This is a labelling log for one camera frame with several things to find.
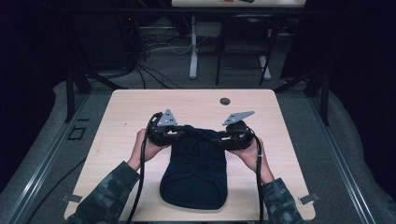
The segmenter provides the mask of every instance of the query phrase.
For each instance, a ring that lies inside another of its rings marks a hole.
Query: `wooden table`
[[[229,105],[219,100],[229,98]],[[114,91],[92,148],[78,179],[75,195],[86,197],[95,186],[122,161],[127,161],[136,132],[147,126],[151,116],[171,109],[178,125],[223,131],[222,122],[232,113],[255,111],[244,119],[263,139],[268,162],[275,177],[282,177],[297,202],[304,219],[312,219],[312,204],[301,205],[298,198],[308,194],[288,130],[276,96],[270,90],[121,90]],[[247,221],[259,219],[255,174],[235,155],[226,152],[228,190],[226,203],[219,210],[194,210],[173,206],[162,200],[159,187],[169,162],[170,148],[147,162],[145,184],[134,214],[134,221]],[[120,220],[132,209],[137,184]],[[70,202],[64,213],[76,211]]]

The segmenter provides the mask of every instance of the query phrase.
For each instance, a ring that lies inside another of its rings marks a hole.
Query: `small round object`
[[[222,104],[222,105],[229,105],[230,104],[230,99],[228,99],[228,98],[221,98],[220,99],[220,103]]]

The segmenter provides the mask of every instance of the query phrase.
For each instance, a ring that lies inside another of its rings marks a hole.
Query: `camouflage jacket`
[[[139,174],[123,161],[79,205],[66,223],[117,223]],[[270,223],[304,223],[282,179],[262,186]]]

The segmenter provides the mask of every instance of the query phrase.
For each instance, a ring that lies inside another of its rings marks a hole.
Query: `dark blue cap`
[[[169,165],[161,181],[164,201],[186,208],[221,208],[228,195],[225,152],[210,139],[220,138],[213,130],[184,125],[187,135],[172,145]]]

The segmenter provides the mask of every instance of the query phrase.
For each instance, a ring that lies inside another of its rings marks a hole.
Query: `wrist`
[[[274,175],[271,172],[271,170],[262,170],[261,173],[261,180],[262,180],[262,184],[268,184],[269,182],[274,181]]]
[[[135,171],[137,171],[140,168],[140,161],[132,160],[129,159],[127,161],[128,165],[132,167]]]

